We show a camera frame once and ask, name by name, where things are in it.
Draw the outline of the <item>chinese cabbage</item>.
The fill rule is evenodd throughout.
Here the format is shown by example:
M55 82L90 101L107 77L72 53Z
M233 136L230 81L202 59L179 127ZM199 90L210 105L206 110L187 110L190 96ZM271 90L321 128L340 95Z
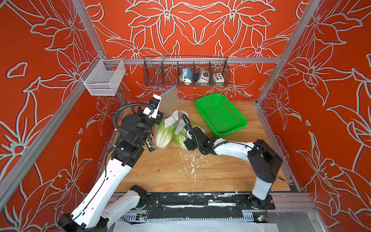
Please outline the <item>chinese cabbage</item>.
M165 127L165 120L163 120L158 126L155 135L156 149L165 149L167 145L171 142L178 123L175 122L169 127Z

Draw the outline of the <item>clear zip-top bag blue seal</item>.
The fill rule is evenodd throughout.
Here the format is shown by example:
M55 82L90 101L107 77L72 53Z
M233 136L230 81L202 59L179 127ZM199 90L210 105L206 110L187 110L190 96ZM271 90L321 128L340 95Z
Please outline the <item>clear zip-top bag blue seal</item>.
M176 87L172 87L167 92L161 94L161 103L159 106L159 112L162 112L164 114L163 120L165 120L166 128L171 126L175 122L178 123L175 134L171 142L174 142L180 148L187 150L186 146L184 145L184 141L186 140L185 135L186 135L187 127L182 118L182 115L186 115L187 117L189 117L189 113L185 110L181 110ZM152 146L155 149L156 149L155 135L156 135L157 126L158 125L155 126L155 130L153 133L154 137L152 140Z

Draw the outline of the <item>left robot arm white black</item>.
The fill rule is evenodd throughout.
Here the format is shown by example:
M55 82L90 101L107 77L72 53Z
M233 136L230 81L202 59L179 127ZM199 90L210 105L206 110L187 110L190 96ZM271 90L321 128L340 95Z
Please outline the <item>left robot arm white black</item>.
M111 150L105 170L82 203L70 214L61 215L58 228L67 232L106 232L133 208L146 205L147 191L134 185L112 204L113 193L131 171L144 151L144 145L154 124L160 124L161 101L135 102L119 108L113 115L118 138Z

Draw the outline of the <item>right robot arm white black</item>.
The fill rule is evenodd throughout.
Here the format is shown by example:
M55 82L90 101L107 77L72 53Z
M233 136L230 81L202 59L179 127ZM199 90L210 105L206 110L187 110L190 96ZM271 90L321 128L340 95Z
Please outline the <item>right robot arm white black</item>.
M254 143L242 143L219 137L208 137L201 128L191 125L186 114L182 114L185 123L187 150L198 149L203 155L225 155L248 161L256 175L249 201L253 208L262 208L283 163L282 158L264 140Z

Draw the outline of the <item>green plastic basket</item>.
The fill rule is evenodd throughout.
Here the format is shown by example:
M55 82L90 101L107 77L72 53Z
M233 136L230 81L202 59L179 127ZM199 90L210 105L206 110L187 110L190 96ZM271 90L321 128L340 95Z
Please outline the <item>green plastic basket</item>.
M217 137L225 137L247 126L247 119L222 94L211 94L195 102L201 116Z

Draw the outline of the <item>blue white device in basket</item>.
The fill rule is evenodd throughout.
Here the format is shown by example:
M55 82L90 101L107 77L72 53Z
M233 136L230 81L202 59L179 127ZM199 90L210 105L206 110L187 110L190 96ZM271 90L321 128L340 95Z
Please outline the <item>blue white device in basket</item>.
M193 81L193 72L188 69L182 69L182 74L179 75L179 81L185 85L190 85Z

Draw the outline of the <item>white round dial device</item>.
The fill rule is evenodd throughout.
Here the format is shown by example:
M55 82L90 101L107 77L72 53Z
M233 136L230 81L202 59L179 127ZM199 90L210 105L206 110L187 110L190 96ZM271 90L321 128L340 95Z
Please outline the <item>white round dial device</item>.
M201 69L200 72L194 77L196 84L209 83L210 73L207 70Z

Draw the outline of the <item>white button box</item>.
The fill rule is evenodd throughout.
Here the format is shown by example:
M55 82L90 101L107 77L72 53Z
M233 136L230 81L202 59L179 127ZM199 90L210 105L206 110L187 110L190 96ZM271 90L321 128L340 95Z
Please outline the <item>white button box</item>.
M225 78L221 72L213 74L213 83L215 86L224 86Z

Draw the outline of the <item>clear acrylic wall bin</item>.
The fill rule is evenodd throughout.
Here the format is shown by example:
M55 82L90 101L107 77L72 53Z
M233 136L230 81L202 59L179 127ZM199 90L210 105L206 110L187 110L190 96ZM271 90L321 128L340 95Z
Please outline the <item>clear acrylic wall bin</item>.
M126 68L122 61L111 64L97 56L80 76L92 96L123 96L122 79Z

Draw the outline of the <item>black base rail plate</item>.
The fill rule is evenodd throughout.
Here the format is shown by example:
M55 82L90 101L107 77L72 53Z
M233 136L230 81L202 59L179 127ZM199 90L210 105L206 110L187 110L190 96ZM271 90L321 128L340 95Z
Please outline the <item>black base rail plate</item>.
M147 222L218 220L268 222L275 210L271 195L260 200L250 192L151 192L137 208Z

